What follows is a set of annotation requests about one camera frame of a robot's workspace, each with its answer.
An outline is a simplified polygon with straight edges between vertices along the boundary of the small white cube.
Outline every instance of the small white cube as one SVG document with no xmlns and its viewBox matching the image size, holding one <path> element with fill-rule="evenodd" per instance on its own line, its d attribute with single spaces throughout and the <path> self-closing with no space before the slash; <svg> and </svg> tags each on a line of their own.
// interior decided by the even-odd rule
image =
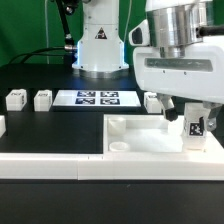
<svg viewBox="0 0 224 224">
<path fill-rule="evenodd" d="M 7 111 L 21 111 L 27 103 L 25 89 L 14 89 L 6 97 Z"/>
<path fill-rule="evenodd" d="M 205 138 L 207 131 L 200 127 L 200 118 L 208 116 L 209 110 L 202 103 L 186 103 L 184 110 L 184 136 L 188 138 Z"/>
<path fill-rule="evenodd" d="M 156 93 L 146 92 L 144 94 L 144 105 L 149 114 L 160 114 L 162 111 Z"/>
<path fill-rule="evenodd" d="M 35 111 L 49 111 L 52 105 L 52 91 L 40 90 L 34 97 Z"/>
<path fill-rule="evenodd" d="M 184 110 L 184 147 L 188 149 L 204 149 L 207 131 L 199 122 L 201 117 L 208 116 L 209 110 L 202 103 L 186 103 Z"/>
<path fill-rule="evenodd" d="M 5 127 L 5 117 L 0 116 L 0 138 L 5 133 L 6 127 Z"/>
</svg>

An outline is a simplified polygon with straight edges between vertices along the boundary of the silver cylinder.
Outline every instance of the silver cylinder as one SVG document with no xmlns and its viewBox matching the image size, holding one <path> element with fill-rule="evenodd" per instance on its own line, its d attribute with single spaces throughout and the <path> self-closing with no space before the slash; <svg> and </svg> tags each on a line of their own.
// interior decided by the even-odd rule
<svg viewBox="0 0 224 224">
<path fill-rule="evenodd" d="M 185 56 L 185 46 L 201 42 L 196 28 L 213 25 L 213 4 L 204 2 L 147 12 L 151 46 L 162 58 Z"/>
</svg>

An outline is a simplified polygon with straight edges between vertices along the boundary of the black cable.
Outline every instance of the black cable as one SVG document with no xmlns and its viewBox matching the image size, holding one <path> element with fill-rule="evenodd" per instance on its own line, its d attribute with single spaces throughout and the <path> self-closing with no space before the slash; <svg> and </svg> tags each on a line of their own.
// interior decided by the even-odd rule
<svg viewBox="0 0 224 224">
<path fill-rule="evenodd" d="M 224 35 L 224 25 L 199 27 L 196 31 L 198 34 L 197 37 Z"/>
<path fill-rule="evenodd" d="M 68 45 L 74 45 L 74 40 L 71 36 L 71 32 L 69 30 L 69 26 L 68 26 L 68 21 L 66 19 L 66 15 L 65 15 L 65 10 L 62 4 L 61 0 L 56 0 L 57 6 L 58 6 L 58 11 L 59 11 L 59 15 L 61 18 L 61 22 L 62 22 L 62 27 L 64 30 L 64 35 L 65 35 L 65 44 Z"/>
<path fill-rule="evenodd" d="M 16 57 L 12 58 L 10 60 L 9 64 L 12 64 L 13 61 L 15 61 L 17 58 L 22 57 L 22 56 L 29 56 L 29 58 L 32 57 L 32 56 L 55 56 L 55 57 L 63 57 L 64 54 L 25 53 L 25 54 L 17 55 Z"/>
<path fill-rule="evenodd" d="M 64 50 L 64 47 L 49 47 L 49 48 L 43 48 L 43 49 L 33 51 L 31 53 L 26 54 L 26 57 L 24 57 L 20 63 L 24 64 L 24 62 L 26 62 L 30 57 L 32 57 L 32 54 L 42 53 L 47 51 L 57 51 L 57 50 Z"/>
</svg>

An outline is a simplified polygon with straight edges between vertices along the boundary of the black table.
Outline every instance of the black table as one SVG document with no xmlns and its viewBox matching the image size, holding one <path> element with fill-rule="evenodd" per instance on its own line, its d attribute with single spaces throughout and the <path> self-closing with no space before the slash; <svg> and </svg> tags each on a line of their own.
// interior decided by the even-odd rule
<svg viewBox="0 0 224 224">
<path fill-rule="evenodd" d="M 52 123 L 50 126 L 52 133 L 56 138 L 60 138 L 60 133 L 53 132 L 55 120 L 64 117 L 69 130 L 69 126 L 72 125 L 69 124 L 69 120 L 77 122 L 79 115 L 89 119 L 93 117 L 91 120 L 94 120 L 98 128 L 90 130 L 95 133 L 92 137 L 99 137 L 96 145 L 100 146 L 102 143 L 100 139 L 102 112 L 52 111 L 48 114 L 35 115 L 31 99 L 39 89 L 52 89 L 54 94 L 59 89 L 137 90 L 138 94 L 142 94 L 138 90 L 133 72 L 120 79 L 96 82 L 78 77 L 71 68 L 63 65 L 15 64 L 0 68 L 2 114 L 6 113 L 4 97 L 13 88 L 27 89 L 30 100 L 28 107 L 20 115 L 8 113 L 7 135 L 10 136 L 10 131 L 14 133 L 12 140 L 20 142 L 21 147 L 12 147 L 10 141 L 3 141 L 0 146 L 5 144 L 4 149 L 7 149 L 5 152 L 10 149 L 12 152 L 16 150 L 18 152 L 25 150 L 26 147 L 32 147 L 34 152 L 37 152 L 43 147 L 48 153 L 52 153 L 51 137 L 49 141 L 45 141 L 45 146 L 43 142 L 38 146 L 30 133 L 30 142 L 27 143 L 24 136 L 18 136 L 19 127 L 24 125 L 33 127 L 34 135 L 39 135 L 40 132 L 45 132 L 44 123 L 38 122 L 43 120 L 45 123 Z M 55 130 L 61 125 L 62 123 L 58 123 Z M 63 138 L 57 144 L 60 146 L 57 150 L 66 145 Z M 223 224 L 223 211 L 223 182 L 0 180 L 0 223 L 3 224 Z"/>
</svg>

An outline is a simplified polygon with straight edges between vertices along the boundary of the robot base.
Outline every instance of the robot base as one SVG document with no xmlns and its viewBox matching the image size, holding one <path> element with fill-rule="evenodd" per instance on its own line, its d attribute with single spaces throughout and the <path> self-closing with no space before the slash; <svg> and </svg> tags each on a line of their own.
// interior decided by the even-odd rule
<svg viewBox="0 0 224 224">
<path fill-rule="evenodd" d="M 81 69 L 74 69 L 74 74 L 84 78 L 92 79 L 116 79 L 129 75 L 129 67 L 114 72 L 95 72 L 95 71 L 84 71 Z"/>
</svg>

